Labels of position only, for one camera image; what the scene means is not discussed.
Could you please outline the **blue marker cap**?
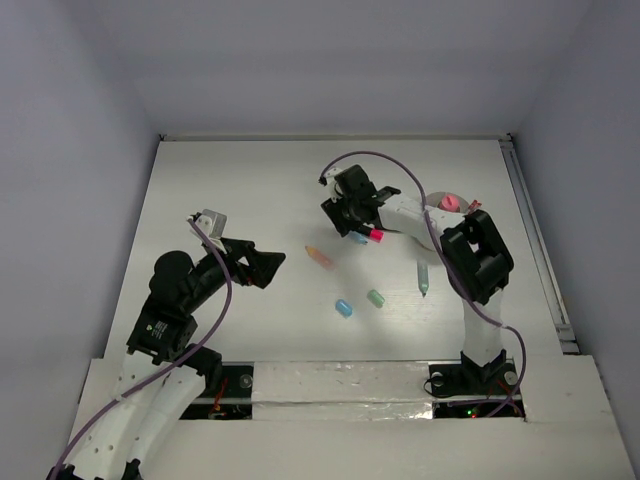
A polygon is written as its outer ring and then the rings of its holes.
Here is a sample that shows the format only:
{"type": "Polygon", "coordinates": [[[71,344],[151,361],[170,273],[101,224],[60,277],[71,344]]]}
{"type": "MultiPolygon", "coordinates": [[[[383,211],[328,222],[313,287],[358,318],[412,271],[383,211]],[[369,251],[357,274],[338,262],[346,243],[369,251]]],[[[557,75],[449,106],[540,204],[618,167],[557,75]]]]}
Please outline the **blue marker cap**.
{"type": "Polygon", "coordinates": [[[344,318],[349,318],[353,314],[353,307],[344,299],[335,302],[335,310],[344,318]]]}

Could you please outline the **black pink highlighter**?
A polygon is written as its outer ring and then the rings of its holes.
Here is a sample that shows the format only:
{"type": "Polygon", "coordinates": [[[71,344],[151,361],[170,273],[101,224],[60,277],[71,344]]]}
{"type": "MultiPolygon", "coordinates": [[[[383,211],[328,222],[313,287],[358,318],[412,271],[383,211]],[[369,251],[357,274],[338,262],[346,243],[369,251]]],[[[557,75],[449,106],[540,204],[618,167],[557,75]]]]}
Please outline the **black pink highlighter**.
{"type": "Polygon", "coordinates": [[[380,243],[384,238],[384,232],[378,229],[372,229],[368,238],[376,243],[380,243]]]}

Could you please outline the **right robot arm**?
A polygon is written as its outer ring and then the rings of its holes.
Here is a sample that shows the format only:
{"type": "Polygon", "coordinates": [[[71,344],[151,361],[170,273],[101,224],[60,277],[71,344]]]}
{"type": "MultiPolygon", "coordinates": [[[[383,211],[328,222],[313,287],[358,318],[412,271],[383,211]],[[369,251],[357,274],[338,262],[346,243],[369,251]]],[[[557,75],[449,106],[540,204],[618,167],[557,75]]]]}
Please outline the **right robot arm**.
{"type": "Polygon", "coordinates": [[[359,165],[327,168],[319,182],[329,192],[321,208],[341,236],[401,233],[438,255],[463,304],[464,343],[459,361],[431,368],[431,392],[438,398],[490,394],[511,369],[500,307],[514,268],[491,216],[448,212],[395,187],[377,188],[359,165]]]}

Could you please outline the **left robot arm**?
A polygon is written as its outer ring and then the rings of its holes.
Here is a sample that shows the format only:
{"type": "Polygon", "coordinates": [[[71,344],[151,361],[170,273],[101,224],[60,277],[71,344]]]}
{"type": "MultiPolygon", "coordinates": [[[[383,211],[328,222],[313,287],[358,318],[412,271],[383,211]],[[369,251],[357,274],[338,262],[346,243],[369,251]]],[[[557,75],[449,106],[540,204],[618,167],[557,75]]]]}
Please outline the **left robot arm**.
{"type": "Polygon", "coordinates": [[[143,478],[192,401],[223,389],[221,354],[192,340],[194,313],[221,288],[266,288],[286,256],[229,238],[204,248],[198,262],[183,251],[156,261],[111,399],[76,433],[49,478],[143,478]]]}

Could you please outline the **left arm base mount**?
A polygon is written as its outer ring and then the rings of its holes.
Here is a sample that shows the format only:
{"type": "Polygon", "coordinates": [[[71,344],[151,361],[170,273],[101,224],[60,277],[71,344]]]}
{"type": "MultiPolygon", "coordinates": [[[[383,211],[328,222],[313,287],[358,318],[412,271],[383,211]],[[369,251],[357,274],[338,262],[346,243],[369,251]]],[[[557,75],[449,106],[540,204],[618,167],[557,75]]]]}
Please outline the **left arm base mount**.
{"type": "Polygon", "coordinates": [[[250,420],[253,363],[224,363],[218,387],[205,391],[185,410],[184,420],[250,420]]]}

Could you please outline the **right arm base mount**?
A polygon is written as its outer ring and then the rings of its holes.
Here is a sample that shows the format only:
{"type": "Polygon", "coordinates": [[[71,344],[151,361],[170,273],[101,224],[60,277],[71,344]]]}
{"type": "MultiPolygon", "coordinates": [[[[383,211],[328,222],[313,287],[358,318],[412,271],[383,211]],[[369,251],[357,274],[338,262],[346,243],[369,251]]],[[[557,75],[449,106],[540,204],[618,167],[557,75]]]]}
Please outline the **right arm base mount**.
{"type": "Polygon", "coordinates": [[[423,390],[434,399],[436,419],[525,418],[520,392],[511,394],[518,380],[514,364],[508,361],[485,382],[468,379],[461,364],[429,366],[423,390]]]}

